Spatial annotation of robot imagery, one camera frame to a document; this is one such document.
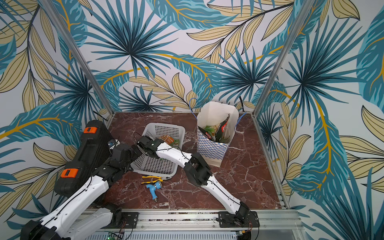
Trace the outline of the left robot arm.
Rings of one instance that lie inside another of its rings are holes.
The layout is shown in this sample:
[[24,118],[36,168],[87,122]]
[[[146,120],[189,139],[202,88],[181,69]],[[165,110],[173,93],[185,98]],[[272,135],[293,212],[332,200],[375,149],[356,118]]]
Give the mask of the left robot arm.
[[29,221],[21,230],[22,240],[84,240],[104,227],[122,227],[122,209],[114,204],[100,207],[87,218],[78,217],[114,183],[128,172],[132,162],[142,155],[136,145],[120,144],[112,156],[95,169],[90,178],[62,205],[39,221]]

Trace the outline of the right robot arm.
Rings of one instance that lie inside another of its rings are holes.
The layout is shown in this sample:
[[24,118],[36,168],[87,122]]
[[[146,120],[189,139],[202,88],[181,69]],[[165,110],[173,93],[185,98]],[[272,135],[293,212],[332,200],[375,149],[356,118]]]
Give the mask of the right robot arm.
[[231,221],[227,221],[230,225],[250,224],[258,219],[245,203],[234,197],[218,182],[200,153],[186,153],[177,146],[172,147],[161,139],[153,140],[148,136],[142,136],[134,147],[142,155],[166,159],[183,168],[192,185],[203,188],[223,205],[230,215]]

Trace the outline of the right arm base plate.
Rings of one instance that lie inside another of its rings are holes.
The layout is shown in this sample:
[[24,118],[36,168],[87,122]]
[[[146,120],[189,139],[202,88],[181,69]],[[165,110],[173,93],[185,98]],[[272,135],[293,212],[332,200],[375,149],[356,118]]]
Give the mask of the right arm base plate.
[[259,218],[256,212],[248,212],[245,216],[232,215],[228,212],[219,212],[216,221],[220,228],[258,228]]

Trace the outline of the checkered paper bag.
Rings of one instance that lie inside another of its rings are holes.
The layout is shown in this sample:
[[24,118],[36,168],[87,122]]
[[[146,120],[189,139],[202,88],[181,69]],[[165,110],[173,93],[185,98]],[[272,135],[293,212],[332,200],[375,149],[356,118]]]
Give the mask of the checkered paper bag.
[[[230,115],[230,119],[222,143],[210,141],[200,132],[199,127],[205,128],[206,126],[220,124],[228,115]],[[221,166],[242,117],[236,107],[219,102],[208,102],[195,116],[197,120],[198,152],[210,166]]]

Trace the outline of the orange green soup packet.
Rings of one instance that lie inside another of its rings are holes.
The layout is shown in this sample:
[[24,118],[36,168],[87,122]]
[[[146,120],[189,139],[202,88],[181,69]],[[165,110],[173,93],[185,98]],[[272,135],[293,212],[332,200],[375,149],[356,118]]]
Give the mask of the orange green soup packet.
[[167,143],[171,147],[178,147],[180,145],[180,140],[175,139],[169,135],[162,135],[160,136],[160,139],[163,140],[165,143]]

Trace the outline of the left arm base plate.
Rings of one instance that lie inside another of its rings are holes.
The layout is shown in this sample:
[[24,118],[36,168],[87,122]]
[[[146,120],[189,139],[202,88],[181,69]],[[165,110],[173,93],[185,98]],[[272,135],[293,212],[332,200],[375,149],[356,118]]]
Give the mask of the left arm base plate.
[[109,227],[115,229],[135,229],[138,219],[139,212],[119,212],[113,215]]

